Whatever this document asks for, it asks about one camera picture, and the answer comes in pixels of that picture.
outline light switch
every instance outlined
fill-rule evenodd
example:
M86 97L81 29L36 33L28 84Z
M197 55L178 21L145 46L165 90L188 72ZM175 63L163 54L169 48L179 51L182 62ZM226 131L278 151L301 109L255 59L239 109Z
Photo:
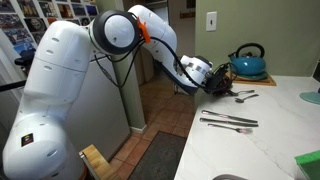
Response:
M217 11L207 12L206 30L215 31L217 29Z

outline green object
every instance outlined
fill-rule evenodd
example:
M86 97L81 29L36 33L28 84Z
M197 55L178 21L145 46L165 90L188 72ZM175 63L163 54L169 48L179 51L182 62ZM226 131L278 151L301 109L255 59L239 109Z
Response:
M301 171L309 180L320 179L320 150L295 157Z
M308 102L320 104L320 93L317 92L305 92L301 93L300 97Z

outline tiled floor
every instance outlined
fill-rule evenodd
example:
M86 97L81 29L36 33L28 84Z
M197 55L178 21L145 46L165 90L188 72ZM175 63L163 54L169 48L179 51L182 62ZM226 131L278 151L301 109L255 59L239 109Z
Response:
M193 97L174 94L172 82L162 75L140 87L145 120L144 134L132 133L110 162L122 179L127 179L159 130L187 137L192 120Z

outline white countertop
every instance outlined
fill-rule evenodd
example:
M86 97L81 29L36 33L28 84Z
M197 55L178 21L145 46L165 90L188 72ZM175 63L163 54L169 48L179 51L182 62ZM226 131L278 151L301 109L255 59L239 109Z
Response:
M213 179L222 174L250 180L305 178L294 157L320 150L320 105L302 100L299 94L317 92L320 83L311 77L272 77L277 86L234 83L233 92L254 89L260 95L242 104L227 95L202 96L176 180ZM201 114L201 110L257 120L259 127L249 135L209 127L199 118L223 118Z

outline kettle handle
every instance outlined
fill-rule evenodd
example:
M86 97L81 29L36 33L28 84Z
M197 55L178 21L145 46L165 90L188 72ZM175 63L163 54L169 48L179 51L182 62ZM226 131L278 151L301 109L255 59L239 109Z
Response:
M236 57L237 58L239 57L239 53L240 53L241 49L246 48L246 47L250 47L250 46L257 47L260 50L260 58L263 58L263 56L264 56L264 48L260 44L257 44L257 43L247 43L247 44L244 44L244 45L240 46L237 49L237 51L235 52Z

